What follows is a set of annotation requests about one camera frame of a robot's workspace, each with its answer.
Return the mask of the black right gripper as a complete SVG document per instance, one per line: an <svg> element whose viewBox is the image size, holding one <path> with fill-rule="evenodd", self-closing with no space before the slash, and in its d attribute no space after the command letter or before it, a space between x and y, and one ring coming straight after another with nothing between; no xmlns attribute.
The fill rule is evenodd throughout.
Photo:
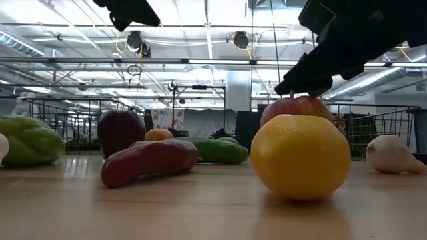
<svg viewBox="0 0 427 240"><path fill-rule="evenodd" d="M365 62L404 42L427 44L427 0L307 0L298 20L318 46L283 76L278 95L320 95L334 75L351 80Z"/></svg>

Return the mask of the yellow lemon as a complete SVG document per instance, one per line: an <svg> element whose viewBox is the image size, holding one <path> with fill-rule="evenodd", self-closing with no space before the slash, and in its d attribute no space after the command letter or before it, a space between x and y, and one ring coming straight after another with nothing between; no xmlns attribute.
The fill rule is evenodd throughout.
<svg viewBox="0 0 427 240"><path fill-rule="evenodd" d="M329 197L352 166L342 133L329 120L307 115L270 119L252 139L250 159L271 192L300 201Z"/></svg>

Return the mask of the dark red apple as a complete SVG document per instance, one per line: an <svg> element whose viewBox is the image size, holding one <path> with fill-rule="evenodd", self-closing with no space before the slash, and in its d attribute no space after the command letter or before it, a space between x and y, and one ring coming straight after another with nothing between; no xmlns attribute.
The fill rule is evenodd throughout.
<svg viewBox="0 0 427 240"><path fill-rule="evenodd" d="M97 125L101 154L104 159L145 139L143 118L135 111L111 110L103 113Z"/></svg>

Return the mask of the orange bell pepper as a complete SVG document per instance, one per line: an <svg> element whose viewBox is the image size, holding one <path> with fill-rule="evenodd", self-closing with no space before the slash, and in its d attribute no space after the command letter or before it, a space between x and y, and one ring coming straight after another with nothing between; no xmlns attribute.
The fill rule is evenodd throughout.
<svg viewBox="0 0 427 240"><path fill-rule="evenodd" d="M173 134L168 129L150 129L146 135L146 141L163 141L173 139Z"/></svg>

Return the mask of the green cucumber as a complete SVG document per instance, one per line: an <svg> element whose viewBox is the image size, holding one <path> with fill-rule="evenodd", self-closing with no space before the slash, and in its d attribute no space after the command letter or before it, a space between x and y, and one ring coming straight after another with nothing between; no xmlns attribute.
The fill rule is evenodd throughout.
<svg viewBox="0 0 427 240"><path fill-rule="evenodd" d="M245 147L229 141L207 137L177 137L175 140L193 143L198 150L198 163L237 165L246 161L249 156Z"/></svg>

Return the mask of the long red pepper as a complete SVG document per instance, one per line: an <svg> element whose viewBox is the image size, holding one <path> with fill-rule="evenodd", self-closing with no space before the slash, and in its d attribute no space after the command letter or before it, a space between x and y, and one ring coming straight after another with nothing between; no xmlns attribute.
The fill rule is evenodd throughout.
<svg viewBox="0 0 427 240"><path fill-rule="evenodd" d="M189 141L138 141L107 158L101 180L108 188L118 188L143 175L187 172L197 163L198 153Z"/></svg>

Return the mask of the green chayote squash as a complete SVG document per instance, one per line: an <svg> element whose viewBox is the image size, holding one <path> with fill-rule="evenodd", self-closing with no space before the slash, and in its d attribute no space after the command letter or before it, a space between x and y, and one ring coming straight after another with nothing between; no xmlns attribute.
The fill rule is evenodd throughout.
<svg viewBox="0 0 427 240"><path fill-rule="evenodd" d="M0 133L9 142L9 151L1 163L5 167L50 164L65 154L65 142L61 136L35 118L2 116Z"/></svg>

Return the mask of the thin black vertical pole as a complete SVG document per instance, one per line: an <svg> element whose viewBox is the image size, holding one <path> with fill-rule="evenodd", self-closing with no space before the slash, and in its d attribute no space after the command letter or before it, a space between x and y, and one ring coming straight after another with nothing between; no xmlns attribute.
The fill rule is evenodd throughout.
<svg viewBox="0 0 427 240"><path fill-rule="evenodd" d="M250 23L251 23L251 35L250 35L250 37L251 37L251 49L249 50L249 56L250 56L250 63L252 62L252 60L253 60L253 47L254 47L254 27L253 27L253 24L254 24L254 0L251 0L251 6L252 6L252 8L251 8L251 20L250 20ZM250 65L250 90L249 90L249 112L251 112L252 111L252 77L253 77L253 66L252 65Z"/></svg>

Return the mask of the white square pillar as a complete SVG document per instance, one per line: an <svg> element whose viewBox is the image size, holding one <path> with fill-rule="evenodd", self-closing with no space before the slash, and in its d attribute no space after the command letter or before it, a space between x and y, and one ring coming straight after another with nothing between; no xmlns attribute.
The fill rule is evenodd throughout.
<svg viewBox="0 0 427 240"><path fill-rule="evenodd" d="M251 107L251 73L228 71L226 78L226 107L234 111L249 111Z"/></svg>

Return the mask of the black partition panel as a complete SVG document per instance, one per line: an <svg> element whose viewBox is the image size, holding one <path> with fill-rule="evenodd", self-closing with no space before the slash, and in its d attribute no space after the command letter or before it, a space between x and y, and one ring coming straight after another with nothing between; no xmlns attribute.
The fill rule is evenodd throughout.
<svg viewBox="0 0 427 240"><path fill-rule="evenodd" d="M251 150L251 142L260 128L260 120L266 104L258 104L255 111L238 111L236 118L235 135L240 145L248 152Z"/></svg>

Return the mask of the floral cloth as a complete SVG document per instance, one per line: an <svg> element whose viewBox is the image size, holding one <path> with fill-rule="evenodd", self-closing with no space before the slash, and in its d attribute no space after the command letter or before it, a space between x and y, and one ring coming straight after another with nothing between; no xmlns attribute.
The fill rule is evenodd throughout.
<svg viewBox="0 0 427 240"><path fill-rule="evenodd" d="M183 130L185 117L184 109L153 109L151 111L153 127L156 129L174 128Z"/></svg>

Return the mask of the white mannequin figure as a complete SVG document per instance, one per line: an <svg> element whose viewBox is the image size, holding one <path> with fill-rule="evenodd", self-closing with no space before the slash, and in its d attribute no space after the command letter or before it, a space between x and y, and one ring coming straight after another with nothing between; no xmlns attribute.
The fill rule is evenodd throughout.
<svg viewBox="0 0 427 240"><path fill-rule="evenodd" d="M35 94L31 92L22 92L16 98L16 106L12 110L11 115L21 115L25 117L37 118L39 113L39 108L34 103L24 101L23 98L35 98Z"/></svg>

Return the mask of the silver air duct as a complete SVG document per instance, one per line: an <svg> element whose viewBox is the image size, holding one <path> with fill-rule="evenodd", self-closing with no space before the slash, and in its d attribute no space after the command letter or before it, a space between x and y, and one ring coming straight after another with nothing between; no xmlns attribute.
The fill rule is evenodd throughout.
<svg viewBox="0 0 427 240"><path fill-rule="evenodd" d="M44 53L41 52L40 50L20 41L19 39L16 39L15 37L3 31L0 31L0 44L5 45L8 48L14 49L30 57L44 56Z"/></svg>
<svg viewBox="0 0 427 240"><path fill-rule="evenodd" d="M349 83L339 87L329 93L324 94L326 99L334 99L343 95L354 95L369 88L378 86L380 83L393 81L397 76L404 74L404 69L427 67L427 53L422 53L413 61L406 62L385 62L385 70L369 73L351 80Z"/></svg>

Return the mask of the long ceiling light rail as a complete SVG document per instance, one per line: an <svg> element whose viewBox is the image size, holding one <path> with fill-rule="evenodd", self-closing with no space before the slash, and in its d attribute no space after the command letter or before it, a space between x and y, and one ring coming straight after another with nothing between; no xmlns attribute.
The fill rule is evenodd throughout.
<svg viewBox="0 0 427 240"><path fill-rule="evenodd" d="M32 58L32 57L0 57L3 62L24 63L149 63L149 64L192 64L192 65L279 65L291 67L297 61L273 60L219 60L219 59L116 59L116 58Z"/></svg>

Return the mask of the black metal rack frame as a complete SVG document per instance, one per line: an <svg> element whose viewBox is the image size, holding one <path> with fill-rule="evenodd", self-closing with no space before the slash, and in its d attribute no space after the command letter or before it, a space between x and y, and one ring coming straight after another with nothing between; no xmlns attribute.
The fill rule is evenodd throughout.
<svg viewBox="0 0 427 240"><path fill-rule="evenodd" d="M217 139L219 137L227 137L227 133L225 132L226 127L226 88L224 86L216 87L216 86L207 86L207 85L191 85L193 90L207 90L212 89L215 93L217 93L223 99L223 127L218 129L211 137ZM175 101L177 97L183 93L188 86L182 85L174 85L172 87L172 123L171 128L175 129L174 121L175 121Z"/></svg>

